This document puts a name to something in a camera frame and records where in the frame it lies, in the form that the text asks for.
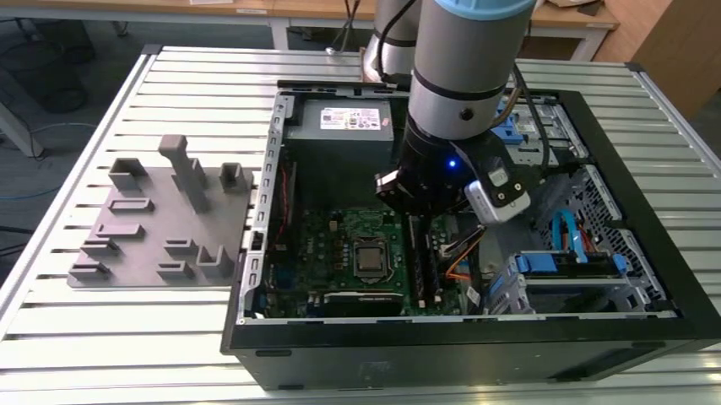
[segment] wooden cabinet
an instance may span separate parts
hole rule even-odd
[[[621,21],[598,62],[638,62],[687,119],[721,87],[721,1],[606,0]]]

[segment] aluminum extrusion table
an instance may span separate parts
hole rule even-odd
[[[0,403],[721,402],[721,345],[656,359],[596,383],[266,392],[235,357],[219,352],[227,288],[68,287],[115,158],[167,165],[154,151],[160,136],[178,133],[205,167],[238,161],[258,169],[277,80],[358,81],[359,65],[358,54],[311,51],[167,46],[140,56],[0,290]],[[530,87],[586,96],[720,305],[721,165],[689,124],[646,75],[621,64],[521,61],[521,69]]]

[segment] power supply label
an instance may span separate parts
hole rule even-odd
[[[321,111],[321,129],[381,130],[378,108],[325,108]]]

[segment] sticker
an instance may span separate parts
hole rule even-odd
[[[238,14],[267,14],[269,10],[255,9],[255,8],[237,8],[235,12]]]
[[[476,291],[473,287],[469,287],[465,292],[465,296],[469,297],[469,300],[472,300],[476,306],[481,305],[481,294],[478,294],[478,291]]]
[[[381,130],[378,108],[325,108],[321,111],[321,129]]]
[[[537,128],[533,125],[516,125],[518,132],[536,132]]]
[[[613,29],[613,24],[604,24],[604,23],[588,23],[586,26],[589,28],[606,28],[609,30]]]

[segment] wooden table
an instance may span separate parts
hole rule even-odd
[[[358,28],[373,28],[377,1],[361,2],[354,23]],[[287,26],[325,27],[330,19],[338,20],[333,26],[339,26],[346,20],[346,7],[342,0],[275,0],[273,16],[289,18]],[[578,13],[577,8],[560,8],[546,3],[533,14],[530,36],[580,39],[572,60],[588,62],[606,34],[617,27],[618,20],[606,8],[601,8],[598,14],[590,17]]]
[[[373,29],[375,2],[363,0],[354,26]],[[0,15],[55,19],[99,19],[163,23],[269,25],[277,49],[289,49],[289,27],[341,27],[343,0],[235,0],[191,6],[188,0],[0,0]],[[533,15],[532,36],[581,39],[572,60],[590,61],[604,38],[618,26],[606,8],[589,17],[576,8],[546,4]]]

